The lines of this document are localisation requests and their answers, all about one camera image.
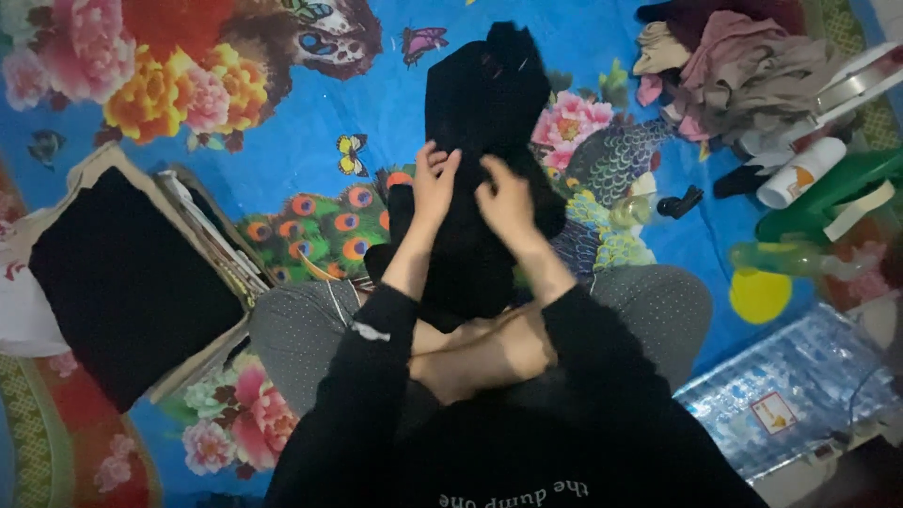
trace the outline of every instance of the pile of clothes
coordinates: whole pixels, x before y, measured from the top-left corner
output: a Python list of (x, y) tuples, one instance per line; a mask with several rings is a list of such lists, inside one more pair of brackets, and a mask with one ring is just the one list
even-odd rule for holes
[(672, 0), (637, 10), (638, 101), (662, 91), (662, 117), (690, 141), (773, 132), (816, 110), (843, 58), (806, 37), (798, 0)]

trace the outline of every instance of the blue floral sheet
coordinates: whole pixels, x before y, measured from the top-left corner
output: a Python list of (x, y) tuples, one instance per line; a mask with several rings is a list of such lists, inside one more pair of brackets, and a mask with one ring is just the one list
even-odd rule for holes
[[(810, 303), (813, 289), (738, 277), (726, 262), (763, 210), (744, 197), (716, 202), (712, 182), (739, 161), (675, 138), (656, 104), (634, 99), (642, 28), (634, 12), (644, 3), (4, 2), (0, 150), (30, 209), (56, 203), (67, 168), (107, 141), (148, 172), (181, 163), (275, 277), (355, 277), (367, 247), (387, 238), (374, 179), (407, 182), (423, 144), (427, 70), (513, 19), (536, 38), (554, 87), (537, 153), (570, 199), (569, 218), (598, 243), (578, 261), (674, 264), (700, 277), (715, 309), (696, 364), (705, 372)], [(634, 181), (630, 192), (683, 195), (695, 184), (707, 194), (680, 221), (613, 230), (600, 194), (565, 171), (584, 142), (598, 144), (613, 180)], [(252, 351), (191, 393), (130, 411), (167, 505), (185, 505), (185, 496), (206, 503), (200, 493), (262, 494), (292, 423), (266, 412), (263, 401), (278, 397), (271, 389)]]

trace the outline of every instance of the white bottle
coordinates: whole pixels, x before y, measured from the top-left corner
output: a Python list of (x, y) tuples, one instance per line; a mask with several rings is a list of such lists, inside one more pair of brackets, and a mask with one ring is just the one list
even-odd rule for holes
[(756, 197), (769, 208), (784, 209), (841, 162), (845, 155), (846, 145), (843, 141), (836, 137), (823, 137), (802, 154), (790, 159), (790, 162), (759, 187)]

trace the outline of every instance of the black sweatshirt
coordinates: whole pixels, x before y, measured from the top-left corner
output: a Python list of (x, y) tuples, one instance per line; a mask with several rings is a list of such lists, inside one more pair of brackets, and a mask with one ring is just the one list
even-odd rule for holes
[(381, 287), (355, 314), (266, 506), (767, 506), (582, 287), (543, 310), (581, 425), (468, 400), (396, 443), (416, 308)]

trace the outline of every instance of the orange flower print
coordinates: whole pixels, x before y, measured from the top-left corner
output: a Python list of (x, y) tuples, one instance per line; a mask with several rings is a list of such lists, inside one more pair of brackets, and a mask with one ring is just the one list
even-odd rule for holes
[(228, 44), (213, 48), (202, 67), (222, 80), (229, 94), (228, 120), (216, 127), (220, 134), (246, 130), (260, 124), (260, 108), (266, 103), (266, 74), (254, 61), (238, 56)]
[(147, 45), (135, 52), (135, 76), (104, 104), (104, 118), (138, 145), (157, 136), (175, 136), (188, 116), (194, 65), (181, 50), (158, 62)]

